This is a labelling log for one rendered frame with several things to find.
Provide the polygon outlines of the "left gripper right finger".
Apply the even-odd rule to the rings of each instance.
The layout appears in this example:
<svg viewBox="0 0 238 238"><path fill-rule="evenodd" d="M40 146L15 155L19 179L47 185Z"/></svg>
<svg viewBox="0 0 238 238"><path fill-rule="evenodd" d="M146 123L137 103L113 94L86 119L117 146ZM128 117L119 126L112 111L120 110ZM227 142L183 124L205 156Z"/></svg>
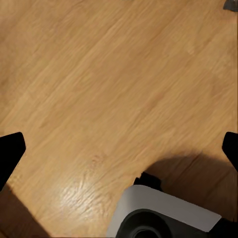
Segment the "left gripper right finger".
<svg viewBox="0 0 238 238"><path fill-rule="evenodd" d="M238 134L227 132L222 149L238 172Z"/></svg>

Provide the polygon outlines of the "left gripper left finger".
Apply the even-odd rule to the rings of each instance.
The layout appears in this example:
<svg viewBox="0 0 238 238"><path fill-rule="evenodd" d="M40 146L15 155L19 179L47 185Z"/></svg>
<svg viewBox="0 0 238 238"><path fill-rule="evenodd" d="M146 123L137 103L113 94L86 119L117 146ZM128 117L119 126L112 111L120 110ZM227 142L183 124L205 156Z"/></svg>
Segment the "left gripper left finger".
<svg viewBox="0 0 238 238"><path fill-rule="evenodd" d="M22 132L0 137L0 191L26 150Z"/></svg>

